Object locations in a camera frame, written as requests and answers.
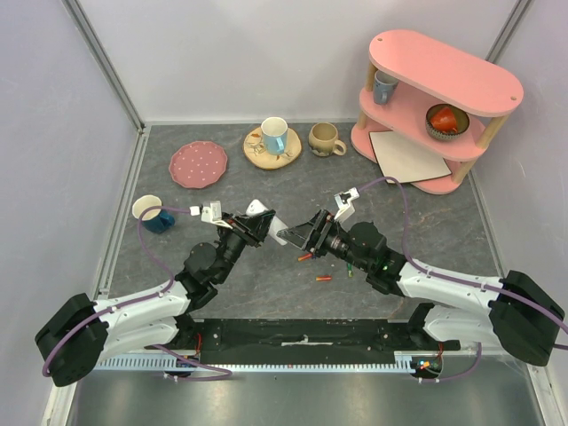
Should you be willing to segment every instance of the orange marker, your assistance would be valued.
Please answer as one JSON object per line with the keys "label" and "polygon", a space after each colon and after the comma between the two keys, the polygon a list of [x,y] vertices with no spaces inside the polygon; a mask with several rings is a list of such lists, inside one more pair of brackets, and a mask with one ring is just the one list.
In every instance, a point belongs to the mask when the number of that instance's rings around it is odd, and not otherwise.
{"label": "orange marker", "polygon": [[300,256],[300,257],[298,257],[298,262],[302,262],[304,260],[311,259],[312,256],[313,256],[312,253],[308,253],[307,255]]}

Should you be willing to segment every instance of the white wall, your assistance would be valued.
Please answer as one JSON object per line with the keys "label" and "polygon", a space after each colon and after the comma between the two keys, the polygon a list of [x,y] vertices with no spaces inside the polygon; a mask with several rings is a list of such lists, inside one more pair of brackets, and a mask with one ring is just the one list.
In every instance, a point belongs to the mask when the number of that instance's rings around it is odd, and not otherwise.
{"label": "white wall", "polygon": [[36,332],[91,292],[135,130],[59,0],[0,2],[0,423],[37,425]]}
{"label": "white wall", "polygon": [[[565,0],[538,0],[521,22],[499,65],[519,78],[525,98],[475,173],[506,269],[531,275],[568,312],[566,16]],[[555,352],[566,395],[567,362]]]}
{"label": "white wall", "polygon": [[484,57],[515,0],[82,0],[147,121],[345,119],[373,36],[411,28]]}

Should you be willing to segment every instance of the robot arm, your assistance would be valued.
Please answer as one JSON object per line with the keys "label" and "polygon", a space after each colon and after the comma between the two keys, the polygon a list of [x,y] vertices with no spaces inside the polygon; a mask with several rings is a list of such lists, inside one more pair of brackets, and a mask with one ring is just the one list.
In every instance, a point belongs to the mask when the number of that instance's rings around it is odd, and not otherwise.
{"label": "robot arm", "polygon": [[[203,222],[217,227],[219,241],[216,247],[207,242],[195,245],[173,283],[96,302],[85,294],[74,296],[40,330],[35,342],[43,359],[60,346],[49,365],[54,383],[65,386],[76,382],[99,362],[145,346],[193,346],[195,323],[190,312],[215,297],[214,286],[225,282],[242,250],[260,246],[267,235],[315,257],[329,253],[352,264],[385,295],[420,297],[446,305],[420,304],[407,323],[391,324],[390,334],[383,335],[389,340],[385,347],[431,350],[444,343],[459,349],[460,341],[480,342],[500,345],[527,363],[547,365],[558,326],[531,307],[484,290],[485,285],[506,289],[563,319],[564,311],[534,281],[521,272],[510,272],[505,279],[477,277],[409,261],[388,248],[386,238],[369,222],[359,222],[345,231],[342,223],[353,214],[352,201],[358,197],[355,188],[339,193],[335,196],[339,207],[335,216],[322,209],[310,221],[292,228],[257,200],[248,206],[246,216],[222,213],[218,201],[192,208],[195,214],[201,213]],[[479,282],[480,288],[463,286],[460,281]],[[122,305],[140,297],[145,300]],[[78,327],[97,313],[100,315],[94,321]],[[79,331],[62,343],[74,327]]]}
{"label": "robot arm", "polygon": [[[422,331],[438,342],[497,344],[529,364],[548,364],[559,327],[533,308],[484,289],[491,286],[516,293],[563,319],[564,311],[533,280],[515,271],[501,279],[409,262],[387,247],[386,238],[372,223],[359,222],[349,232],[342,228],[354,211],[351,202],[358,197],[355,188],[339,193],[335,196],[337,215],[322,209],[310,221],[282,230],[278,236],[315,257],[329,253],[352,264],[366,272],[367,282],[385,295],[420,297],[453,307],[421,304],[417,309]],[[463,282],[480,286],[467,287]]]}
{"label": "robot arm", "polygon": [[[43,359],[82,321],[99,313],[56,353],[49,365],[57,386],[66,386],[85,377],[99,362],[114,355],[153,344],[185,347],[193,338],[190,312],[200,309],[217,295],[215,285],[225,282],[235,262],[247,247],[259,247],[267,235],[275,236],[285,227],[274,224],[274,210],[253,201],[246,216],[221,211],[220,202],[202,208],[201,221],[217,227],[217,246],[196,244],[184,261],[184,270],[175,281],[132,295],[91,301],[85,294],[71,297],[35,337]],[[124,305],[133,299],[138,303]]]}

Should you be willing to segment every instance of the white cutting board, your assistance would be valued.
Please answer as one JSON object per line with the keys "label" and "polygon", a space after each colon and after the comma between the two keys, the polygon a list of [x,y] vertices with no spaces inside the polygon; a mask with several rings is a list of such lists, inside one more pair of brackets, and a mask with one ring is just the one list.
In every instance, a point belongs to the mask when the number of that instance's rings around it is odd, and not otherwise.
{"label": "white cutting board", "polygon": [[369,135],[376,161],[384,176],[392,176],[404,184],[441,178],[452,173],[442,157],[396,131],[373,131]]}

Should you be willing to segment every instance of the round wooden board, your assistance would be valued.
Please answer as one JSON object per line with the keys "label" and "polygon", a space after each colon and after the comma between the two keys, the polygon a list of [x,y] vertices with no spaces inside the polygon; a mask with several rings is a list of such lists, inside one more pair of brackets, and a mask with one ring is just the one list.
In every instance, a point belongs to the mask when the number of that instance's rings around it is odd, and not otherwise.
{"label": "round wooden board", "polygon": [[250,162],[260,169],[275,170],[288,166],[302,152],[302,141],[294,129],[288,128],[286,152],[282,155],[268,154],[262,143],[260,127],[252,130],[242,144],[242,150]]}

